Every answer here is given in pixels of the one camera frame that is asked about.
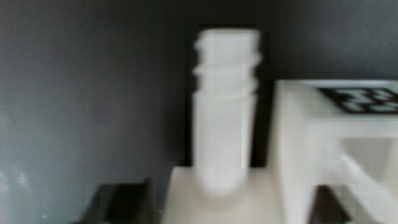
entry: white cylindrical peg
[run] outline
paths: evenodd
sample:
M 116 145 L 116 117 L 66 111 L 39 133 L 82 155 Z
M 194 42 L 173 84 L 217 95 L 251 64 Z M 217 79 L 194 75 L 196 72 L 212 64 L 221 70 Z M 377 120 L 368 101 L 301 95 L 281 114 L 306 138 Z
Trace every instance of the white cylindrical peg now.
M 194 171 L 217 197 L 237 192 L 249 172 L 258 40 L 254 30 L 215 29 L 201 32 L 196 43 Z

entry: white block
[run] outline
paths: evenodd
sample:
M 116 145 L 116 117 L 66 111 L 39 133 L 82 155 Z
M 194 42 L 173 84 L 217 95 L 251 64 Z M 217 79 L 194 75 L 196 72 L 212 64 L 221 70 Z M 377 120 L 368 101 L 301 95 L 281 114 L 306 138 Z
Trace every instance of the white block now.
M 398 147 L 389 144 L 389 149 L 381 149 L 395 159 L 377 166 L 382 157 L 372 157 L 370 150 L 379 148 L 363 143 L 397 142 L 395 94 L 397 82 L 388 81 L 278 82 L 270 163 L 286 224 L 308 223 L 317 185 L 347 186 L 373 220 L 398 223 L 398 198 L 391 190 L 398 187 Z M 357 158 L 347 141 L 363 147 Z M 382 173 L 381 179 L 372 177 L 373 172 Z

